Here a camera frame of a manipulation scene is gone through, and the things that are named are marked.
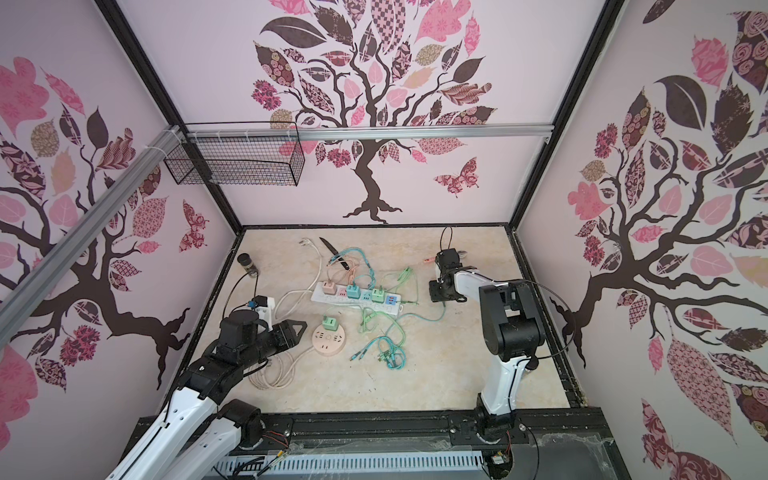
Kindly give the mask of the small green charger plug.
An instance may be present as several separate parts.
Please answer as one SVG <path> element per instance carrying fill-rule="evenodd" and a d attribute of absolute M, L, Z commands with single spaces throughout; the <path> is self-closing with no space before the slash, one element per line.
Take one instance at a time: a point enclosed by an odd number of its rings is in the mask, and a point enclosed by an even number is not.
<path fill-rule="evenodd" d="M 339 328 L 339 323 L 336 317 L 324 316 L 322 326 L 326 331 L 336 332 Z"/>

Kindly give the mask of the pink charger plug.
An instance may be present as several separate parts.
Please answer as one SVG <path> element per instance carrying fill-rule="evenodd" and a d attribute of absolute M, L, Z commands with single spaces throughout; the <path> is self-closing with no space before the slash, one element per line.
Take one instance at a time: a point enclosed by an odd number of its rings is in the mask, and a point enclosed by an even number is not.
<path fill-rule="evenodd" d="M 322 284 L 322 291 L 326 295 L 335 295 L 337 293 L 337 285 L 333 281 L 325 281 Z"/>

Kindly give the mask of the teal charger plug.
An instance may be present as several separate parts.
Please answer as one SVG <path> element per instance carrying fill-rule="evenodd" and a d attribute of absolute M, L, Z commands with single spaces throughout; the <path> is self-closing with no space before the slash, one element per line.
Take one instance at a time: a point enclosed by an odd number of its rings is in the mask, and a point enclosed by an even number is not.
<path fill-rule="evenodd" d="M 353 300 L 361 298 L 361 288 L 356 284 L 350 284 L 346 286 L 346 296 Z"/>

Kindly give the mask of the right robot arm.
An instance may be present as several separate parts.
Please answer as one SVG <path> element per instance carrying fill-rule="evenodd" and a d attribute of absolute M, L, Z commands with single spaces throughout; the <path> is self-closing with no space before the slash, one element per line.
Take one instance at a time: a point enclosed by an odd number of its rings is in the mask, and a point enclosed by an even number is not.
<path fill-rule="evenodd" d="M 479 428 L 513 423 L 523 377 L 538 368 L 545 343 L 542 311 L 530 285 L 521 279 L 494 280 L 465 266 L 454 248 L 435 256 L 437 278 L 429 282 L 434 303 L 474 300 L 480 308 L 485 346 L 494 356 L 476 406 Z"/>

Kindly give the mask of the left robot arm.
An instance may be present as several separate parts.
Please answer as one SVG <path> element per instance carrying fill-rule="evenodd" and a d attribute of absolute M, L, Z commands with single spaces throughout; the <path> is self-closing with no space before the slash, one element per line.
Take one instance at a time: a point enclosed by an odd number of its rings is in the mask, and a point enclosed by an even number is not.
<path fill-rule="evenodd" d="M 260 443 L 259 408 L 226 400 L 270 357 L 299 345 L 305 321 L 269 326 L 256 310 L 235 310 L 218 338 L 180 377 L 154 422 L 108 475 L 110 479 L 202 479 L 237 447 Z"/>

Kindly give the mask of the round pink power strip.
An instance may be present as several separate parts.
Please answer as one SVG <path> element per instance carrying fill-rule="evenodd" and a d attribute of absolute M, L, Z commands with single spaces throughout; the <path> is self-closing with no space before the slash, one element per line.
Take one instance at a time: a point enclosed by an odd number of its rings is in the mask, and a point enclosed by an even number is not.
<path fill-rule="evenodd" d="M 313 349 L 324 357 L 332 357 L 339 354 L 346 344 L 347 335 L 342 326 L 335 330 L 327 330 L 324 326 L 318 326 L 312 334 L 311 343 Z"/>

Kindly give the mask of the white multicolour power strip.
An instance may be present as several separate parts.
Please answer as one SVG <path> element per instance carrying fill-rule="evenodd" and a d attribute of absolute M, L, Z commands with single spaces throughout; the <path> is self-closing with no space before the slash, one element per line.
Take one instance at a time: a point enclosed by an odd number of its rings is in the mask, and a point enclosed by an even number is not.
<path fill-rule="evenodd" d="M 368 308 L 370 310 L 383 312 L 389 315 L 397 315 L 402 310 L 402 297 L 399 294 L 390 293 L 384 290 L 386 293 L 385 302 L 374 303 L 371 301 L 370 295 L 370 291 L 372 289 L 361 288 L 361 298 L 358 300 L 353 300 L 346 296 L 347 285 L 336 284 L 337 293 L 335 295 L 326 295 L 322 291 L 323 283 L 314 287 L 311 295 L 311 300 L 313 302 L 328 304 L 332 306 L 359 307 L 360 309 Z"/>

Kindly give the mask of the black cap spice bottle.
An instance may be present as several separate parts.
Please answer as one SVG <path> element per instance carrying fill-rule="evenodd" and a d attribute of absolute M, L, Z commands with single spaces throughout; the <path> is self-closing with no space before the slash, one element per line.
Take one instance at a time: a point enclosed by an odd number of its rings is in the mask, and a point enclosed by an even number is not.
<path fill-rule="evenodd" d="M 257 278 L 259 270 L 256 267 L 252 257 L 248 253 L 241 253 L 236 258 L 238 264 L 243 268 L 245 273 L 251 278 Z"/>

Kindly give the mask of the black knife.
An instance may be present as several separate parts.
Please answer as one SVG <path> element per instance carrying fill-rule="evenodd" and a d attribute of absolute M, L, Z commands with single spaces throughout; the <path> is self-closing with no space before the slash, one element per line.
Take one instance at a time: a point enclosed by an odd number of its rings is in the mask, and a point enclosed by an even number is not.
<path fill-rule="evenodd" d="M 333 263 L 336 261 L 339 263 L 346 271 L 350 271 L 351 267 L 345 260 L 345 258 L 339 253 L 339 251 L 331 244 L 330 241 L 327 239 L 320 237 L 320 241 L 323 243 L 323 245 L 329 250 L 331 253 L 331 259 L 329 260 L 329 263 Z"/>

